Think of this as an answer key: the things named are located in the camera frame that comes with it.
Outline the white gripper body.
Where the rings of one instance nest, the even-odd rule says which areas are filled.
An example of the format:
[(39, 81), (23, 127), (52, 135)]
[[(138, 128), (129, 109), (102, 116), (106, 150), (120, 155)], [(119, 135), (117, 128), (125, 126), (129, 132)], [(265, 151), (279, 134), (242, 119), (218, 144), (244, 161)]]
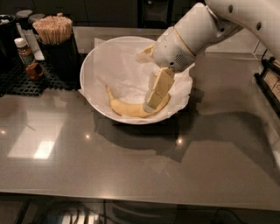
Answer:
[(185, 71), (196, 59), (174, 27), (168, 28), (153, 46), (153, 59), (159, 67)]

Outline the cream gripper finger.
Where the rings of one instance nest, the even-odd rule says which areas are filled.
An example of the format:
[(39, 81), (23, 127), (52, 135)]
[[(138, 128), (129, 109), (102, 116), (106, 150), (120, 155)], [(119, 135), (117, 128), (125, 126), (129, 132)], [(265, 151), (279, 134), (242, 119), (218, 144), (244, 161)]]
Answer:
[(138, 63), (149, 63), (153, 62), (153, 47), (154, 45), (149, 45), (145, 49), (143, 49), (141, 52), (137, 53), (135, 56), (135, 60)]
[(153, 112), (163, 101), (174, 83), (174, 75), (170, 68), (164, 67), (150, 76), (149, 90), (143, 103), (145, 112)]

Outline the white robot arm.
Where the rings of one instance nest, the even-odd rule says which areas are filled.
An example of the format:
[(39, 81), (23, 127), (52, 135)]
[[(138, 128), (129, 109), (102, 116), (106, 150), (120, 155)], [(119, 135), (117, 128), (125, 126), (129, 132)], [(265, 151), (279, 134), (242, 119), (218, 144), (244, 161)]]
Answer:
[(280, 0), (205, 0), (196, 3), (136, 60), (160, 67), (146, 93), (150, 113), (164, 100), (174, 75), (185, 71), (196, 55), (242, 29), (253, 33), (275, 58), (280, 57)]

